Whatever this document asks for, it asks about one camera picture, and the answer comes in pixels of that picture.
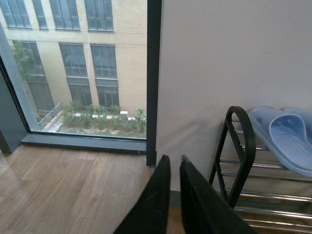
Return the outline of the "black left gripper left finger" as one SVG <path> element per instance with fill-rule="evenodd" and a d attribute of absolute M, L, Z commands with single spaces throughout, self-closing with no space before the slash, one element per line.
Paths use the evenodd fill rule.
<path fill-rule="evenodd" d="M 116 234 L 165 234 L 170 203 L 171 167 L 163 155 L 141 196 L 116 228 Z"/>

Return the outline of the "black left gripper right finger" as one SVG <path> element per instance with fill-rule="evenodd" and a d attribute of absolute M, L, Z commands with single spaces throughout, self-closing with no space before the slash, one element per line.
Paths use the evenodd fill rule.
<path fill-rule="evenodd" d="M 186 156 L 181 158 L 180 187 L 182 223 L 185 233 L 256 233 L 226 204 Z"/>

